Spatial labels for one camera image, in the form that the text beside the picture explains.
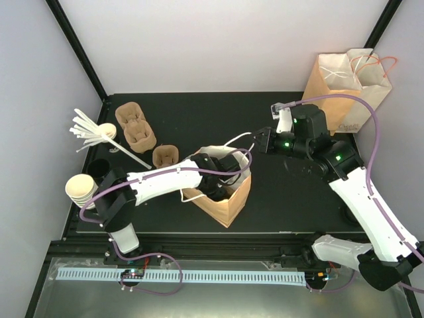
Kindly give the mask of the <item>small brown paper bag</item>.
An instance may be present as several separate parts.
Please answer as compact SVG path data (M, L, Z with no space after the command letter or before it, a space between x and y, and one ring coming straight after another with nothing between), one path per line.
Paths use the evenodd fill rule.
M231 143L243 136L250 135L250 132L244 132L220 146L203 146L197 153L206 153L210 157L222 159L224 156L231 154L239 163L243 172L237 176L231 176L228 181L224 182L223 189L226 191L227 197L214 201L207 197L198 189L181 189L181 202L193 202L200 209L218 221L222 226L228 228L234 221L236 216L241 212L246 204L250 187L251 187L251 160L244 152L231 146Z

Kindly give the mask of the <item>stack of paper cups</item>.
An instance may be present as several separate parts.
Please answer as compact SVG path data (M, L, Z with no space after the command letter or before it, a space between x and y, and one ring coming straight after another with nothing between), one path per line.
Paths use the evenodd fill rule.
M97 191L95 180L88 174L77 174L72 176L65 185L67 196L82 208Z

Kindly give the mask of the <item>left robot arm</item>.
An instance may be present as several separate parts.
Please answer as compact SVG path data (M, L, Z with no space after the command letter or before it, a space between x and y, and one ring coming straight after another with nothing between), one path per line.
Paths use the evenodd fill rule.
M183 189L197 189L213 201L222 201L229 198L223 180L241 176L250 163L251 155L236 149L222 158L200 152L167 168L130 173L127 179L110 173L93 197L99 222L119 249L120 258L136 264L142 257L132 224L136 206Z

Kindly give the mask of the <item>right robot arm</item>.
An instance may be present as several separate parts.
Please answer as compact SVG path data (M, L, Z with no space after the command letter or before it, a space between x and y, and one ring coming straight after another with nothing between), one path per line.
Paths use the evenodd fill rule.
M334 262L360 273L373 288L386 291L423 263L423 245L388 207L358 151L331 137L318 106L276 103L271 113L277 127L254 133L259 151L302 159L343 200L369 240L359 243L314 235L312 243L301 250L305 265Z

